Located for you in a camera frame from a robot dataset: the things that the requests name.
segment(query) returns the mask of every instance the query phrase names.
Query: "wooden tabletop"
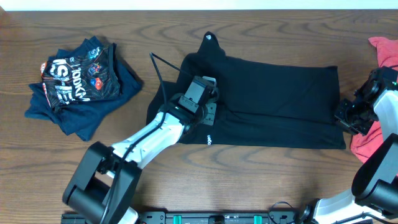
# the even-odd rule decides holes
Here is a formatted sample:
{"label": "wooden tabletop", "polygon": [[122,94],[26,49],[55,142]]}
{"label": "wooden tabletop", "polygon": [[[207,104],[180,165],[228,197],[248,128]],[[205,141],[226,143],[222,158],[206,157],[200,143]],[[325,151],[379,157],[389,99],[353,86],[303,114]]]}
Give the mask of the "wooden tabletop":
{"label": "wooden tabletop", "polygon": [[[159,86],[149,52],[179,66],[212,31],[229,56],[337,65],[341,97],[352,99],[377,67],[368,38],[398,36],[396,11],[10,12],[0,18],[0,223],[59,223],[70,210],[62,193],[87,147],[110,145],[145,126]],[[83,142],[24,112],[32,94],[28,84],[40,82],[41,63],[93,35],[117,43],[119,57],[145,84]],[[177,72],[159,65],[164,80],[177,79]],[[345,139],[349,146],[350,136]],[[178,144],[144,169],[132,204],[170,211],[267,210],[278,201],[299,207],[350,188],[360,166],[349,149]]]}

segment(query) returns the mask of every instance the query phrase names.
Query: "white backdrop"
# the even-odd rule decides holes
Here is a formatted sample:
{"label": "white backdrop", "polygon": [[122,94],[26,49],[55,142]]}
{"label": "white backdrop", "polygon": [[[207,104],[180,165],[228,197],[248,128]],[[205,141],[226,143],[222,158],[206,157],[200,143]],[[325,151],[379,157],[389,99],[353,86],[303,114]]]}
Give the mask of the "white backdrop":
{"label": "white backdrop", "polygon": [[0,0],[6,11],[398,9],[398,0]]}

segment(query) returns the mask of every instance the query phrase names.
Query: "red fabric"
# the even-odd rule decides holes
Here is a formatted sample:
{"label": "red fabric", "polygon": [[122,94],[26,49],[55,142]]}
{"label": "red fabric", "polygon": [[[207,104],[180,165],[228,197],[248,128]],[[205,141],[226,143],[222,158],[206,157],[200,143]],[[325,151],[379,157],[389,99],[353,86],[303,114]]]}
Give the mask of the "red fabric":
{"label": "red fabric", "polygon": [[[385,37],[371,37],[370,43],[377,49],[379,67],[398,65],[398,40],[389,40]],[[357,134],[351,142],[351,152],[362,162],[367,159],[383,143],[380,122],[374,122],[366,136]]]}

